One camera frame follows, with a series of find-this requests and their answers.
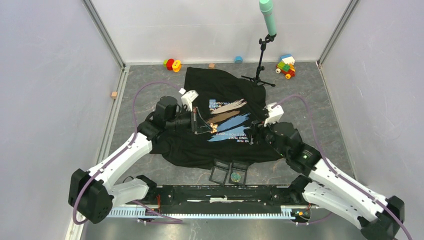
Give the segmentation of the black printed t-shirt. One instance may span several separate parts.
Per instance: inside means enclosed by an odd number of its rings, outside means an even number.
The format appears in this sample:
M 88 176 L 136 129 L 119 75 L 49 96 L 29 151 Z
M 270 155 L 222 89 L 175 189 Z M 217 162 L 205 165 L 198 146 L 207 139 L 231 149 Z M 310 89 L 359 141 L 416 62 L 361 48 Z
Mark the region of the black printed t-shirt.
M 177 141 L 171 157 L 197 163 L 209 170 L 214 159 L 240 161 L 248 165 L 277 161 L 281 156 L 268 145 L 244 142 L 245 126 L 266 119 L 266 89 L 254 82 L 238 78 L 219 69 L 188 67 L 184 88 L 195 90 L 198 97 L 193 105 L 209 123 L 218 125 L 214 134 L 182 135 L 171 137 Z

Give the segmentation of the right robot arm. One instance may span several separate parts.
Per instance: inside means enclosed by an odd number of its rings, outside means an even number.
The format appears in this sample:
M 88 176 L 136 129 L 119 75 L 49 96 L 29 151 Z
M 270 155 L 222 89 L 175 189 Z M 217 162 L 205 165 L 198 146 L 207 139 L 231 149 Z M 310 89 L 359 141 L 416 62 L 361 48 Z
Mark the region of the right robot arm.
M 405 220 L 405 203 L 358 183 L 303 142 L 289 122 L 254 121 L 245 131 L 251 145 L 267 145 L 300 175 L 290 184 L 289 199 L 324 208 L 357 227 L 367 240 L 394 240 Z

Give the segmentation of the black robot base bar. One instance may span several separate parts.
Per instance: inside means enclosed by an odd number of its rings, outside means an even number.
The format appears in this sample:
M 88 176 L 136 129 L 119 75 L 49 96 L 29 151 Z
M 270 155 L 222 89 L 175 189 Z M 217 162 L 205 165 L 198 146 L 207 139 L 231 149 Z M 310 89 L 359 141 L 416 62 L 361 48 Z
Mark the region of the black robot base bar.
M 287 185 L 160 185 L 141 200 L 162 214 L 277 214 L 282 206 L 308 206 Z

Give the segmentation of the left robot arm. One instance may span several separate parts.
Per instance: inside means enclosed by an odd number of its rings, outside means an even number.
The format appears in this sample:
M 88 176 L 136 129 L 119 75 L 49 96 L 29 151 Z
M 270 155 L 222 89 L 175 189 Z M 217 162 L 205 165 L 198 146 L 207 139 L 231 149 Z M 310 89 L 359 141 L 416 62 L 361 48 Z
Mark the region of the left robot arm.
M 68 203 L 72 206 L 72 220 L 77 225 L 86 221 L 101 222 L 112 208 L 142 200 L 153 203 L 157 190 L 144 177 L 116 184 L 117 180 L 134 163 L 148 154 L 161 154 L 175 166 L 198 168 L 200 164 L 182 160 L 181 154 L 172 158 L 177 135 L 214 134 L 217 126 L 205 120 L 199 108 L 193 105 L 195 92 L 181 97 L 181 103 L 171 96 L 163 96 L 153 112 L 141 123 L 135 124 L 134 132 L 115 152 L 88 170 L 77 169 L 70 180 Z

